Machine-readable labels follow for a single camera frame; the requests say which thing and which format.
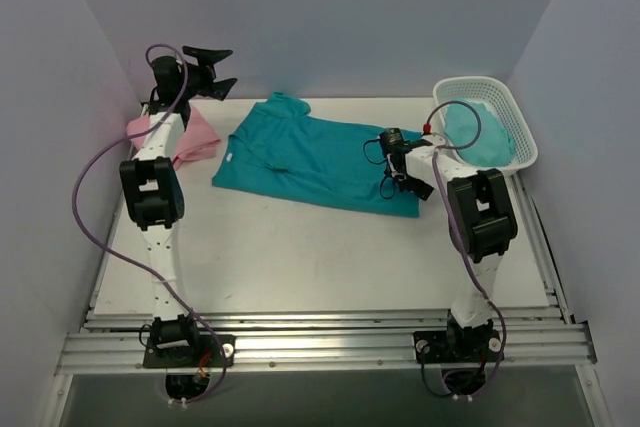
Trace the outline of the teal t shirt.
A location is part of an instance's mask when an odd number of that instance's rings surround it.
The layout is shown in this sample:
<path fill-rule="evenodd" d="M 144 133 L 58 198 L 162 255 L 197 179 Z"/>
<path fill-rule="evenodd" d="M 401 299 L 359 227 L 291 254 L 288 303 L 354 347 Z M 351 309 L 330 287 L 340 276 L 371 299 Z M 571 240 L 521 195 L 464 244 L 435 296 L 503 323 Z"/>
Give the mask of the teal t shirt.
<path fill-rule="evenodd" d="M 229 135 L 211 183 L 321 207 L 417 218 L 419 199 L 381 186 L 380 152 L 364 146 L 382 131 L 313 117 L 307 102 L 274 93 L 255 103 Z"/>

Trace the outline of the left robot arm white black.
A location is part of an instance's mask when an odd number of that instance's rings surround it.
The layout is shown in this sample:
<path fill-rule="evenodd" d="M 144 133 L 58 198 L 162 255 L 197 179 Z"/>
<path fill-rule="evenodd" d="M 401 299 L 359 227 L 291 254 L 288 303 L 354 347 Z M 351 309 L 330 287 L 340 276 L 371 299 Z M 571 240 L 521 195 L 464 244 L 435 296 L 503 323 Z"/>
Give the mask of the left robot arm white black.
<path fill-rule="evenodd" d="M 147 107 L 149 127 L 139 137 L 138 152 L 120 164 L 119 175 L 128 215 L 141 231 L 151 270 L 149 350 L 190 366 L 201 356 L 202 341 L 197 320 L 182 299 L 178 227 L 185 201 L 173 156 L 191 117 L 190 100 L 223 101 L 237 80 L 216 79 L 215 65 L 233 54 L 229 49 L 184 46 L 182 54 L 147 60 L 156 81 Z"/>

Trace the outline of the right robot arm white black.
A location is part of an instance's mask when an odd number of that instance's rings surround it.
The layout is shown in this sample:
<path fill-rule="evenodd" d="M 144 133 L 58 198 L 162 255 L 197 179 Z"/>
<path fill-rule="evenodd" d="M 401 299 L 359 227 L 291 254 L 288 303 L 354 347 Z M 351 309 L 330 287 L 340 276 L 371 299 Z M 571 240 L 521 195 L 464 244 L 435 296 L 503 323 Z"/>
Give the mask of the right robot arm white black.
<path fill-rule="evenodd" d="M 484 344 L 500 352 L 506 323 L 493 301 L 495 280 L 518 226 L 503 174 L 480 170 L 449 157 L 446 141 L 427 134 L 416 141 L 398 128 L 378 136 L 385 177 L 401 191 L 421 200 L 438 191 L 445 207 L 449 236 L 465 273 L 449 310 L 450 329 L 444 347 L 464 360 Z"/>

